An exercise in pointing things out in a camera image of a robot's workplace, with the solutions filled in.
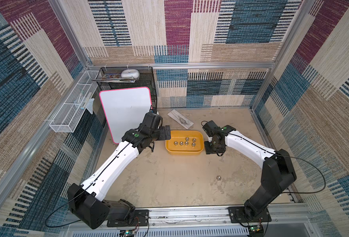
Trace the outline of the yellow plastic storage box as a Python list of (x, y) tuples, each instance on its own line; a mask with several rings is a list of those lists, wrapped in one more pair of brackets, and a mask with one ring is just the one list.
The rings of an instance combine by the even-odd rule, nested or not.
[(203, 135), (196, 130), (172, 130), (165, 147), (170, 155), (197, 156), (205, 148)]

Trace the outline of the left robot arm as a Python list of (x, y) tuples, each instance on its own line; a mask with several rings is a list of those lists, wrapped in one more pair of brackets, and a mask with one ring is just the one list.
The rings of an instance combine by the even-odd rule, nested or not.
[(106, 200), (106, 194), (127, 165), (141, 152), (154, 149), (155, 141), (170, 140), (170, 127), (130, 129), (106, 162), (80, 185), (73, 183), (68, 191), (69, 210), (91, 229), (105, 220), (131, 221), (135, 207), (128, 201)]

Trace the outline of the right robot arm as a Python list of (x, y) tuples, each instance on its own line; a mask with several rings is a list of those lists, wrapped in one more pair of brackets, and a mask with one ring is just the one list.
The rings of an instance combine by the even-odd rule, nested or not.
[(287, 151), (268, 148), (229, 125), (219, 127), (213, 121), (203, 125), (203, 131), (208, 137), (208, 141), (204, 142), (206, 154), (221, 157), (227, 148), (231, 148), (251, 159), (261, 169), (260, 186), (244, 203), (243, 222), (258, 221), (268, 205), (296, 181), (297, 175)]

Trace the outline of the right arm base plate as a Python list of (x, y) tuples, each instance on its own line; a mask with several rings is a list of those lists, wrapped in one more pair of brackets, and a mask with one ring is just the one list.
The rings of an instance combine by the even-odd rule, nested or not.
[(258, 223), (271, 222), (272, 218), (268, 208), (265, 208), (261, 212), (249, 211), (246, 207), (230, 206), (227, 208), (231, 223)]

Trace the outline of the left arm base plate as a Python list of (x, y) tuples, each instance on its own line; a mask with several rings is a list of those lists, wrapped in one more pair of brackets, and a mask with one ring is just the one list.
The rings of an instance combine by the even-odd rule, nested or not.
[(148, 209), (138, 209), (135, 211), (132, 217), (128, 217), (126, 220), (108, 220), (107, 227), (147, 227), (149, 218)]

